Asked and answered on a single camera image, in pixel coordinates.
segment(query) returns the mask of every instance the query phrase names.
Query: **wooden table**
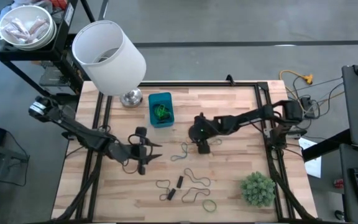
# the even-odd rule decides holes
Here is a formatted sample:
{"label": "wooden table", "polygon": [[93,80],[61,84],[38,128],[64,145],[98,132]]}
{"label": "wooden table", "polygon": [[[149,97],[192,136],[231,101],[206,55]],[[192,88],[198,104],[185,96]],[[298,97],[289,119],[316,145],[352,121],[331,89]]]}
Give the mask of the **wooden table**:
{"label": "wooden table", "polygon": [[[267,81],[272,103],[286,100],[282,81]],[[182,153],[180,144],[186,142],[188,128],[194,116],[200,112],[208,119],[213,116],[241,114],[257,108],[255,91],[251,87],[142,87],[144,101],[138,108],[123,108],[119,98],[114,97],[109,125],[111,133],[122,142],[133,134],[137,126],[147,128],[147,137],[163,147],[156,147],[154,154],[163,156],[146,166],[146,175],[126,174],[122,166],[107,157],[103,158],[94,222],[272,222],[277,221],[274,206],[255,208],[241,198],[239,181],[252,172],[259,171],[269,176],[262,135],[253,126],[245,126],[230,136],[218,136],[221,145],[211,146],[211,154],[197,153],[195,145],[188,146],[186,159],[172,162],[172,155]],[[149,121],[148,95],[170,92],[173,98],[175,124],[169,128],[155,129]],[[98,91],[91,82],[85,82],[78,105],[76,120],[91,127]],[[71,142],[67,153],[78,148]],[[293,151],[300,150],[294,146]],[[52,217],[58,217],[74,199],[81,185],[86,158],[82,149],[66,159],[57,192]],[[303,159],[286,152],[284,161],[291,191],[307,211],[316,217],[316,209],[310,190]],[[136,168],[132,161],[128,171]],[[156,180],[169,179],[176,188],[177,180],[185,168],[191,168],[196,177],[209,177],[212,181],[209,196],[197,196],[195,203],[182,203],[181,197],[190,187],[203,187],[185,177],[181,189],[172,201],[160,201],[163,189],[155,186]],[[187,197],[191,200],[194,194]],[[283,192],[280,189],[284,213],[287,212]],[[212,199],[218,205],[214,213],[203,210],[204,199]]]}

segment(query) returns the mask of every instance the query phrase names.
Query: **lampshade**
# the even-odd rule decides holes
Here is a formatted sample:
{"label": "lampshade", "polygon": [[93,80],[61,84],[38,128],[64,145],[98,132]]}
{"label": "lampshade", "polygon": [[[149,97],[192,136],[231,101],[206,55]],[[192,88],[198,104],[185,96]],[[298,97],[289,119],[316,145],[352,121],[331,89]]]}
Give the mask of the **lampshade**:
{"label": "lampshade", "polygon": [[76,35],[74,58],[97,89],[108,96],[135,89],[146,73],[142,54],[114,22],[98,21]]}

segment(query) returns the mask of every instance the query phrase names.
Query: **concrete floor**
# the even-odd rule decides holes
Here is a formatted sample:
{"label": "concrete floor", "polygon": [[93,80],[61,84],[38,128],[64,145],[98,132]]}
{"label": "concrete floor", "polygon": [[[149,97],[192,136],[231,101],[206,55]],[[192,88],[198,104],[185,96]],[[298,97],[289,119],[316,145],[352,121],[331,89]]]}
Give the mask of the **concrete floor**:
{"label": "concrete floor", "polygon": [[[10,0],[0,0],[0,8]],[[101,0],[89,1],[99,14]],[[358,40],[358,1],[353,0],[126,0],[111,1],[106,19],[122,26],[133,42]],[[79,4],[72,32],[88,20]],[[276,80],[284,69],[314,75],[314,83],[341,76],[343,65],[358,64],[358,46],[205,47],[141,49],[147,61],[145,80]],[[42,70],[17,63],[34,80]],[[291,85],[293,76],[285,77]],[[320,99],[341,81],[300,91]],[[305,84],[298,82],[298,87]],[[0,223],[48,220],[62,170],[67,141],[62,129],[28,115],[37,92],[0,63],[0,127],[9,130],[31,155],[27,185],[5,185],[0,192]],[[332,100],[330,112],[313,121],[308,135],[328,138],[348,127],[344,96]],[[341,196],[331,191],[340,177],[337,154],[323,157],[323,178],[310,177],[318,215],[334,220]],[[21,181],[23,167],[10,178]]]}

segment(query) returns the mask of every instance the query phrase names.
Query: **paper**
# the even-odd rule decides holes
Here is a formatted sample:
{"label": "paper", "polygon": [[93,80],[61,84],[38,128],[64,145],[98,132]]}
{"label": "paper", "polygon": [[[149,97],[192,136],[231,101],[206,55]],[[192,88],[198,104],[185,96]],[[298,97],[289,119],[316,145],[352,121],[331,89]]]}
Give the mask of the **paper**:
{"label": "paper", "polygon": [[[317,144],[317,143],[309,141],[304,138],[299,139],[299,145],[303,149],[307,149],[310,146],[314,146],[315,144]],[[316,159],[306,162],[305,168],[306,168],[307,174],[312,175],[313,177],[321,178],[321,156]]]}

